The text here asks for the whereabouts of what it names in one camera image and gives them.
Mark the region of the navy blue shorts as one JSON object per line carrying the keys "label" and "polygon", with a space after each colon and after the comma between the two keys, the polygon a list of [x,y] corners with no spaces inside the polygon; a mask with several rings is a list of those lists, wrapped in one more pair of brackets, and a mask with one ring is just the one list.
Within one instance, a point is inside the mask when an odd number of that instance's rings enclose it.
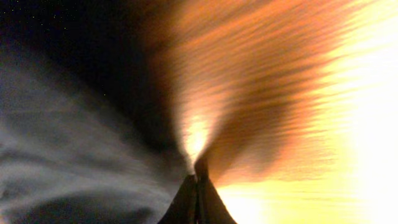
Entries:
{"label": "navy blue shorts", "polygon": [[186,176],[140,28],[161,1],[1,2],[1,222],[157,223]]}

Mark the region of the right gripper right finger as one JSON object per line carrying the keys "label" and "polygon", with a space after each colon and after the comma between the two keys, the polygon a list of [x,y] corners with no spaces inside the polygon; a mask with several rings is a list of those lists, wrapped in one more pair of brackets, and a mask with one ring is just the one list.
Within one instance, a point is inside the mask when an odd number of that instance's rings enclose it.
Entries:
{"label": "right gripper right finger", "polygon": [[197,178],[197,205],[195,218],[198,224],[236,224],[209,178],[206,159],[195,163]]}

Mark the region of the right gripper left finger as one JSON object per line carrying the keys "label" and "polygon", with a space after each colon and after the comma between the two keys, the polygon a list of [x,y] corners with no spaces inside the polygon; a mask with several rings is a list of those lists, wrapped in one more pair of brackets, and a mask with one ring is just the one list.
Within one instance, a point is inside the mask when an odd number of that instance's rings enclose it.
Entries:
{"label": "right gripper left finger", "polygon": [[158,224],[195,224],[197,182],[188,175]]}

